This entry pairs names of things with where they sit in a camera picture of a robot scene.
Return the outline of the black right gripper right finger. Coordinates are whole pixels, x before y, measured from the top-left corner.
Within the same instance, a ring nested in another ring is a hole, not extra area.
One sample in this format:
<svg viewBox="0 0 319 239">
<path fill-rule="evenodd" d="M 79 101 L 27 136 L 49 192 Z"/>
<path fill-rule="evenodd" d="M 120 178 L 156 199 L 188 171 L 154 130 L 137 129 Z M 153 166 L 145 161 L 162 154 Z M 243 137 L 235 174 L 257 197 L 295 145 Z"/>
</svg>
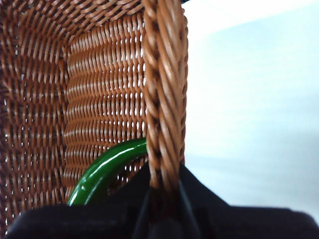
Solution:
<svg viewBox="0 0 319 239">
<path fill-rule="evenodd" d="M 289 208 L 234 206 L 204 186 L 187 167 L 179 178 L 202 239 L 317 239 L 319 226 Z"/>
</svg>

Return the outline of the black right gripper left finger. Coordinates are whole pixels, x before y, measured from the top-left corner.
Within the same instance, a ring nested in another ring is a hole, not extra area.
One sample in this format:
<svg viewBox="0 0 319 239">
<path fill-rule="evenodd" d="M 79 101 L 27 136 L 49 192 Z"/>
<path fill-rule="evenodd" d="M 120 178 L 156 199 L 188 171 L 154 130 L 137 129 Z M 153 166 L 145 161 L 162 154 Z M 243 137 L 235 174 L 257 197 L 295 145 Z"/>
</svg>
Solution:
<svg viewBox="0 0 319 239">
<path fill-rule="evenodd" d="M 46 206 L 22 213 L 9 239 L 145 239 L 149 166 L 114 195 L 91 206 Z"/>
</svg>

